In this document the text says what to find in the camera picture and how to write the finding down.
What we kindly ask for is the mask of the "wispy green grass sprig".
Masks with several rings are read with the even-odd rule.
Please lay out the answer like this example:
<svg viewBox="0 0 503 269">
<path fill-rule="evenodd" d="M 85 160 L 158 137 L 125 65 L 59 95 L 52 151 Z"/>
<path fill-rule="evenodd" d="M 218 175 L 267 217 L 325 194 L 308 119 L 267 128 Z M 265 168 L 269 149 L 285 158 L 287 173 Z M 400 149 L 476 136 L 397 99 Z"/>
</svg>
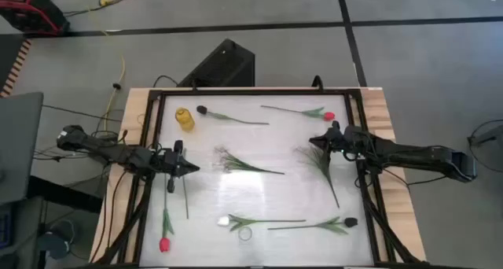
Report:
<svg viewBox="0 0 503 269">
<path fill-rule="evenodd" d="M 312 167 L 318 169 L 318 172 L 323 175 L 325 181 L 328 183 L 329 189 L 332 192 L 332 196 L 336 202 L 337 208 L 340 208 L 340 203 L 336 192 L 334 190 L 332 177 L 329 170 L 329 156 L 324 153 L 322 149 L 317 147 L 298 147 L 296 152 L 300 153 L 305 159 L 305 163 Z"/>
</svg>

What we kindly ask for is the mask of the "orange striped floor mat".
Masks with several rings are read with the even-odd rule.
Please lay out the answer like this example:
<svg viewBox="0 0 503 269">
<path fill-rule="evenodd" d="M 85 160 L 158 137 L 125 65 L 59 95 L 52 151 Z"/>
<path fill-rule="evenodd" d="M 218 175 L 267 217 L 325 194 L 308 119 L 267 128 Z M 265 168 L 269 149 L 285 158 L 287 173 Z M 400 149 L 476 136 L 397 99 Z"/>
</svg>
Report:
<svg viewBox="0 0 503 269">
<path fill-rule="evenodd" d="M 0 98 L 13 93 L 31 46 L 21 35 L 0 35 Z"/>
</svg>

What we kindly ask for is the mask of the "white artificial tulip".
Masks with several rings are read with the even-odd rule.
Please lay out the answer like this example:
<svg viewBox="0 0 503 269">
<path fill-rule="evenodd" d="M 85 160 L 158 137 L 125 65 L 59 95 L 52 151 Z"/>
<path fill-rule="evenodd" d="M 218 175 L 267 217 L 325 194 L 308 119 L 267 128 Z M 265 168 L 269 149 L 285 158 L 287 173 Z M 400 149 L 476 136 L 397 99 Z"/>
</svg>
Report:
<svg viewBox="0 0 503 269">
<path fill-rule="evenodd" d="M 301 223 L 305 219 L 251 219 L 244 218 L 232 214 L 222 216 L 218 219 L 217 224 L 220 227 L 230 226 L 230 231 L 239 230 L 242 227 L 248 227 L 254 223 Z"/>
</svg>

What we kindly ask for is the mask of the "yellow ribbed glass vase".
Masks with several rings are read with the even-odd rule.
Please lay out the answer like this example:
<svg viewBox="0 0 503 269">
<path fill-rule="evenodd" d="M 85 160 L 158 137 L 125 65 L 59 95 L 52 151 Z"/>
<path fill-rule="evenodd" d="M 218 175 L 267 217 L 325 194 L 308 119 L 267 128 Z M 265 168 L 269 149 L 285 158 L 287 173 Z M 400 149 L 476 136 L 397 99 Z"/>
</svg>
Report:
<svg viewBox="0 0 503 269">
<path fill-rule="evenodd" d="M 195 121 L 186 108 L 178 108 L 175 112 L 175 119 L 183 131 L 190 132 L 195 127 Z"/>
</svg>

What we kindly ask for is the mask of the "gray flat monitor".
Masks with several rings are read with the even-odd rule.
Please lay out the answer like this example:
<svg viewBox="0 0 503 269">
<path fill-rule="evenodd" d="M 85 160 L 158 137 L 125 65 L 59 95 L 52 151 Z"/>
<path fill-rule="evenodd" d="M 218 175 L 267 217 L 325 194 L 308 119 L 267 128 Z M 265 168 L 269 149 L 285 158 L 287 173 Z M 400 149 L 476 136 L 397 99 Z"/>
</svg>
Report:
<svg viewBox="0 0 503 269">
<path fill-rule="evenodd" d="M 26 196 L 43 93 L 0 98 L 0 205 Z"/>
</svg>

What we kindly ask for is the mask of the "bare gray flower stem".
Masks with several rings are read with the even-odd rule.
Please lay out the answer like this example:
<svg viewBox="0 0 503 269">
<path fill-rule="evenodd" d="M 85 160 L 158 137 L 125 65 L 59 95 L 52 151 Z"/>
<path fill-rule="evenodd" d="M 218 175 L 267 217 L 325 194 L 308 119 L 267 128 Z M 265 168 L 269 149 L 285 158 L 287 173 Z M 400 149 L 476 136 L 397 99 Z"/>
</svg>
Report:
<svg viewBox="0 0 503 269">
<path fill-rule="evenodd" d="M 182 155 L 183 155 L 183 157 L 185 157 L 186 148 L 184 148 L 182 150 Z M 187 190 L 186 190 L 185 176 L 182 176 L 182 187 L 183 187 L 184 201 L 185 201 L 185 217 L 186 217 L 186 219 L 189 219 L 189 204 L 188 204 L 188 195 L 187 195 Z"/>
</svg>

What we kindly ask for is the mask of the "black artificial tulip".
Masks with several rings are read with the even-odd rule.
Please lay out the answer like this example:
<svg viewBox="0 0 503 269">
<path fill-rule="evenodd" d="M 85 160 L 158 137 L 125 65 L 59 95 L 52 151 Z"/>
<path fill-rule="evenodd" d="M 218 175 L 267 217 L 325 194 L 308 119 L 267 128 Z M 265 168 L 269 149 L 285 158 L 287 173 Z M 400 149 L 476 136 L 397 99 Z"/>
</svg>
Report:
<svg viewBox="0 0 503 269">
<path fill-rule="evenodd" d="M 320 228 L 323 230 L 331 231 L 335 234 L 347 234 L 347 229 L 356 227 L 358 225 L 358 219 L 354 217 L 340 218 L 339 216 L 332 218 L 330 220 L 324 221 L 322 223 L 306 225 L 306 226 L 295 226 L 295 227 L 273 227 L 268 228 L 268 230 L 293 230 L 293 229 L 307 229 L 307 228 Z"/>
<path fill-rule="evenodd" d="M 249 122 L 249 121 L 239 120 L 239 119 L 236 119 L 236 118 L 233 118 L 230 116 L 226 116 L 221 113 L 211 112 L 210 110 L 207 109 L 207 107 L 205 107 L 203 105 L 198 105 L 196 107 L 196 110 L 201 115 L 209 116 L 209 117 L 217 119 L 217 120 L 228 120 L 228 121 L 244 123 L 244 124 L 251 124 L 251 125 L 268 125 L 268 123 L 264 123 L 264 122 Z"/>
</svg>

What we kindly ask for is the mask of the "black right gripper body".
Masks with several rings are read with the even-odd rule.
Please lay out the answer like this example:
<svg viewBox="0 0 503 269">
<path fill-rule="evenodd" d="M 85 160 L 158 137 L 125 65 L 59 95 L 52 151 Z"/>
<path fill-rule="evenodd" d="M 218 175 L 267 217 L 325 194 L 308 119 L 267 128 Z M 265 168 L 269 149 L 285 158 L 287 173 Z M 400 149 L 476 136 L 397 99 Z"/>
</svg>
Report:
<svg viewBox="0 0 503 269">
<path fill-rule="evenodd" d="M 360 127 L 348 125 L 341 131 L 340 123 L 332 121 L 331 127 L 327 130 L 328 146 L 325 148 L 328 153 L 342 153 L 347 161 L 356 161 L 361 154 L 361 150 L 357 147 L 354 132 L 361 131 Z"/>
</svg>

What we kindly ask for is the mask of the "dark round stool base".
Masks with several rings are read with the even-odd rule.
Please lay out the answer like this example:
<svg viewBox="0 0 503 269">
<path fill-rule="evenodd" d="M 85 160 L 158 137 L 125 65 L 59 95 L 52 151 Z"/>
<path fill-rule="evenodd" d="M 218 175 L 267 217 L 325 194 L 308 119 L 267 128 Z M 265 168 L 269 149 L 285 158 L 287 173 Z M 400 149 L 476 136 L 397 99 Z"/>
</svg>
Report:
<svg viewBox="0 0 503 269">
<path fill-rule="evenodd" d="M 62 219 L 52 224 L 37 238 L 37 247 L 52 259 L 60 260 L 71 252 L 75 237 L 75 224 L 69 219 Z"/>
</svg>

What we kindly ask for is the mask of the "red and black generator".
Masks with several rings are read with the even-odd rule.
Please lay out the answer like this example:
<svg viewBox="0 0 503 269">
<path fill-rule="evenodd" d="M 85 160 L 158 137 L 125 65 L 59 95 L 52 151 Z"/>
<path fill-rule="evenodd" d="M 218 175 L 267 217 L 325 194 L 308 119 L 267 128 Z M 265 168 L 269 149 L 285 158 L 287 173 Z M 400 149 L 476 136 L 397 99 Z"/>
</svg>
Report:
<svg viewBox="0 0 503 269">
<path fill-rule="evenodd" d="M 64 35 L 70 22 L 52 0 L 0 0 L 0 16 L 29 35 Z"/>
</svg>

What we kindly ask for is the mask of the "red artificial tulip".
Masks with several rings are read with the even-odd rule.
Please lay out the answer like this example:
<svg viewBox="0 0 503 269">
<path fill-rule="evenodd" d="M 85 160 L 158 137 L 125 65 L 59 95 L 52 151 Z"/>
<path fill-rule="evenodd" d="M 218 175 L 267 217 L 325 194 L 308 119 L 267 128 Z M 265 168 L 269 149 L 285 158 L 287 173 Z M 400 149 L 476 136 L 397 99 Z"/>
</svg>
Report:
<svg viewBox="0 0 503 269">
<path fill-rule="evenodd" d="M 285 109 L 285 108 L 280 108 L 280 107 L 275 107 L 275 106 L 269 106 L 269 105 L 262 105 L 262 108 L 266 109 L 276 109 L 276 110 L 281 110 L 285 112 L 294 112 L 298 114 L 302 114 L 304 116 L 308 116 L 311 118 L 317 118 L 321 119 L 324 121 L 333 121 L 336 116 L 333 112 L 325 112 L 324 107 L 321 108 L 316 108 L 316 109 L 309 109 L 309 110 L 303 110 L 303 111 L 298 111 L 298 110 L 292 110 L 292 109 Z"/>
<path fill-rule="evenodd" d="M 168 252 L 170 250 L 170 239 L 168 234 L 173 234 L 174 229 L 171 224 L 171 218 L 167 208 L 167 196 L 168 196 L 168 178 L 167 174 L 163 175 L 163 222 L 162 222 L 162 237 L 160 239 L 159 248 L 161 252 Z"/>
</svg>

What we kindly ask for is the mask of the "baby's breath sprig centre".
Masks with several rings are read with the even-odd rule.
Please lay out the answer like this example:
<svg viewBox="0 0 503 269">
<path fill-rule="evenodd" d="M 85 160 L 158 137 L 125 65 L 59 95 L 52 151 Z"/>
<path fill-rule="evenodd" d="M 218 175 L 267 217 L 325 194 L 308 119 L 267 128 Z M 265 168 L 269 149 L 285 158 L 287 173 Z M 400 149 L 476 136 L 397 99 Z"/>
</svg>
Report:
<svg viewBox="0 0 503 269">
<path fill-rule="evenodd" d="M 279 171 L 271 171 L 264 168 L 259 168 L 254 165 L 251 165 L 239 157 L 233 155 L 227 148 L 223 146 L 219 146 L 215 148 L 215 155 L 218 157 L 217 167 L 220 167 L 223 171 L 231 172 L 231 171 L 253 171 L 259 173 L 270 173 L 283 175 L 284 172 Z"/>
</svg>

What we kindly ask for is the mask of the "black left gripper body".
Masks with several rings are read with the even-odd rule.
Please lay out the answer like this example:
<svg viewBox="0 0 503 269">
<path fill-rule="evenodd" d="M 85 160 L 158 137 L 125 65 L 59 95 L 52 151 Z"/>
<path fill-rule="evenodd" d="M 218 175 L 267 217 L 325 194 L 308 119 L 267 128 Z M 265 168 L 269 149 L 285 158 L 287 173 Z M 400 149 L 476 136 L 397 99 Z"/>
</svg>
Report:
<svg viewBox="0 0 503 269">
<path fill-rule="evenodd" d="M 182 177 L 182 166 L 180 159 L 182 158 L 183 142 L 177 140 L 174 142 L 173 148 L 162 148 L 159 151 L 159 167 L 160 170 L 169 175 L 167 179 L 167 192 L 173 193 L 175 188 L 175 180 Z"/>
</svg>

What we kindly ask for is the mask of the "black perforated box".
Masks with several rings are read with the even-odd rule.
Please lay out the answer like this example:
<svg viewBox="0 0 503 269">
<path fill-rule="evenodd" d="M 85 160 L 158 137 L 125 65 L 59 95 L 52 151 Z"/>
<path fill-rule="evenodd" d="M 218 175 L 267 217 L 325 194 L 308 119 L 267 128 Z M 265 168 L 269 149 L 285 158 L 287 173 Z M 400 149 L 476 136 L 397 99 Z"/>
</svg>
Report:
<svg viewBox="0 0 503 269">
<path fill-rule="evenodd" d="M 205 57 L 178 87 L 254 87 L 255 55 L 225 39 Z"/>
</svg>

